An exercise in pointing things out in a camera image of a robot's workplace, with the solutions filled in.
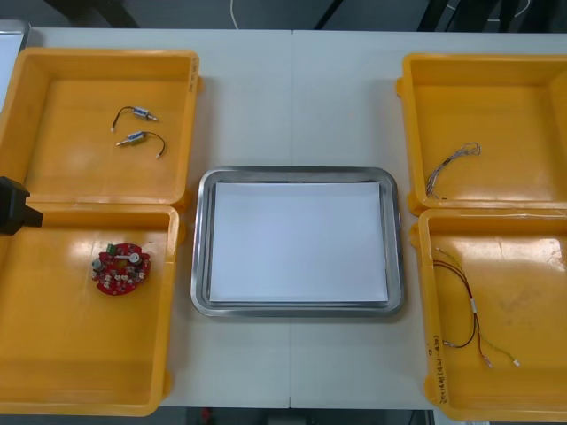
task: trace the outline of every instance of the gray floor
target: gray floor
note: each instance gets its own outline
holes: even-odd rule
[[[234,0],[234,14],[241,29],[312,29],[332,0]],[[140,27],[233,28],[230,0],[123,0]],[[562,0],[567,9],[567,1]],[[328,22],[327,30],[415,31],[428,0],[346,0]],[[444,28],[447,9],[439,28]],[[108,27],[97,12],[70,22],[43,0],[0,0],[0,19],[19,18],[34,27]],[[516,19],[512,27],[521,21]],[[558,19],[557,26],[565,24]],[[493,32],[497,24],[488,23]]]
[[[78,416],[0,416],[0,425],[198,425],[200,409],[161,407],[145,418],[107,418]],[[309,425],[409,425],[411,411],[403,410],[260,410],[260,409],[214,409],[215,425],[268,425],[269,423],[302,423]],[[416,412],[411,425],[424,425],[423,412]]]

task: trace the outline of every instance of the electronic component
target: electronic component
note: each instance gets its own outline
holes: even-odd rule
[[[132,111],[132,113],[134,113],[134,115],[139,119],[146,121],[158,121],[158,117],[152,115],[150,111],[148,111],[147,109],[140,108],[138,106],[124,106],[123,108],[120,108],[120,110],[116,114],[116,117],[114,118],[113,121],[113,126],[110,127],[111,132],[114,133],[114,130],[116,129],[116,123],[118,122],[118,118],[120,117],[120,114],[128,109]]]
[[[135,133],[128,135],[126,139],[124,139],[123,141],[116,143],[116,146],[124,146],[126,144],[140,143],[143,140],[145,140],[145,137],[148,135],[155,135],[161,140],[162,143],[161,151],[159,151],[158,155],[156,155],[156,159],[159,159],[163,155],[163,152],[165,152],[166,150],[166,141],[163,139],[163,137],[155,133],[152,133],[151,131],[136,131]]]
[[[124,295],[136,289],[150,273],[150,254],[133,243],[109,243],[92,262],[92,280],[106,295]]]

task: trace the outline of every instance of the tray rim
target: tray rim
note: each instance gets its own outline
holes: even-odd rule
[[[383,212],[388,301],[374,303],[213,303],[207,299],[209,213],[213,210],[216,182],[379,182]],[[381,168],[338,166],[225,166],[207,171],[198,188],[195,218],[191,299],[208,316],[244,317],[387,317],[403,306],[405,285],[400,242],[397,186]]]

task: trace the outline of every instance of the wire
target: wire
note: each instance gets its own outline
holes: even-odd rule
[[[524,9],[522,9],[520,12],[518,12],[517,14],[515,14],[515,15],[514,15],[514,18],[517,18],[517,17],[520,16],[522,13],[524,13],[525,11],[527,11],[527,10],[528,10],[528,7],[530,7],[530,4],[531,4],[531,3],[532,3],[532,0],[527,0],[527,3],[525,4]],[[449,9],[451,9],[452,11],[456,11],[456,7],[451,6],[450,4],[448,4],[447,7],[448,7]],[[487,21],[488,21],[488,22],[500,22],[499,19],[488,19]]]
[[[433,260],[433,265],[437,266],[437,267],[444,267],[447,270],[451,270],[453,273],[455,273],[457,276],[459,276],[459,278],[461,279],[462,283],[464,283],[465,287],[467,288],[467,292],[469,293],[469,298],[473,299],[472,297],[472,292],[470,291],[470,286],[469,283],[467,282],[467,278],[464,276],[464,273],[459,270],[457,267],[452,266],[448,263],[446,263],[445,261],[441,261],[440,259],[435,259]],[[443,340],[443,344],[447,345],[451,348],[464,348],[467,345],[470,344],[470,342],[474,339],[476,331],[477,331],[477,313],[476,312],[472,312],[472,332],[470,333],[470,338],[467,340],[466,343],[464,344],[455,344],[455,343],[451,343],[447,340]]]
[[[163,153],[166,151],[166,141],[163,139],[163,137],[161,137],[160,135],[158,135],[156,133],[152,133],[151,131],[144,131],[144,134],[145,135],[155,135],[163,143],[163,146],[161,147],[161,151],[159,151],[159,154],[156,155],[156,159],[159,159],[163,155]]]
[[[234,0],[230,0],[230,17],[232,18],[232,23],[235,29],[240,29],[237,24],[237,20],[234,17]]]
[[[114,128],[116,127],[116,123],[118,122],[118,118],[120,117],[120,114],[122,113],[122,111],[126,109],[131,109],[132,111],[134,111],[134,106],[124,106],[123,108],[120,108],[120,110],[116,114],[116,118],[114,118],[113,126],[110,127],[110,131],[112,131],[113,133],[114,133]]]
[[[441,250],[440,248],[436,248],[436,250],[438,252],[440,252],[441,254],[449,257],[455,264],[456,266],[446,263],[445,261],[442,261],[440,259],[434,259],[433,260],[433,265],[435,267],[444,267],[447,270],[452,271],[453,273],[455,273],[457,276],[459,276],[459,278],[461,279],[462,283],[465,285],[465,288],[467,289],[467,292],[469,294],[469,299],[470,299],[470,306],[472,308],[472,334],[470,335],[469,340],[464,343],[464,344],[455,344],[455,343],[451,343],[447,340],[443,340],[443,344],[447,345],[451,348],[463,348],[466,347],[467,345],[470,344],[470,342],[474,339],[475,334],[477,333],[476,331],[478,331],[478,352],[480,353],[480,356],[482,357],[482,359],[485,361],[486,365],[490,368],[493,368],[493,364],[491,363],[491,361],[488,359],[488,356],[486,356],[484,354],[484,352],[482,351],[482,344],[481,341],[484,341],[486,345],[488,345],[489,347],[491,347],[492,349],[496,350],[497,352],[500,352],[506,356],[508,356],[508,358],[512,361],[512,363],[516,366],[519,367],[520,366],[520,362],[510,353],[507,352],[506,350],[503,350],[501,347],[493,344],[492,342],[490,342],[485,335],[482,333],[482,331],[480,330],[480,320],[478,319],[478,312],[477,312],[477,307],[475,304],[475,300],[474,297],[472,295],[472,290],[470,289],[470,285],[469,285],[469,281],[464,273],[464,271],[462,270],[462,266],[461,264],[457,261],[457,259],[455,257],[453,257],[451,254],[448,254],[447,252],[444,252],[443,250]]]
[[[451,155],[449,158],[443,161],[443,163],[440,166],[438,166],[432,171],[431,175],[429,176],[429,179],[427,180],[427,188],[426,188],[427,195],[428,196],[432,195],[435,198],[439,199],[439,197],[435,195],[435,193],[433,192],[433,190],[435,189],[435,183],[437,182],[441,170],[443,170],[443,168],[448,166],[453,160],[459,157],[467,157],[469,155],[478,156],[480,155],[481,152],[482,152],[482,147],[476,142],[465,143],[463,146],[461,146],[461,149],[455,151],[453,155]]]

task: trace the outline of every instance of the yellow tray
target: yellow tray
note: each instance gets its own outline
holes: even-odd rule
[[[458,421],[567,421],[567,214],[428,210],[411,231],[421,275],[429,376],[427,397]],[[469,280],[493,363],[472,329],[464,285],[433,259],[455,256]]]
[[[405,57],[398,80],[413,213],[427,208],[567,208],[567,56]],[[465,143],[478,157],[431,172]]]
[[[0,237],[0,412],[146,415],[167,388],[179,216],[164,205],[30,204],[42,228]],[[108,243],[151,254],[109,297],[90,278]]]
[[[25,49],[0,119],[0,174],[32,202],[182,205],[189,164],[198,56],[189,50]],[[140,106],[158,116],[124,112]],[[137,130],[161,135],[115,144]]]

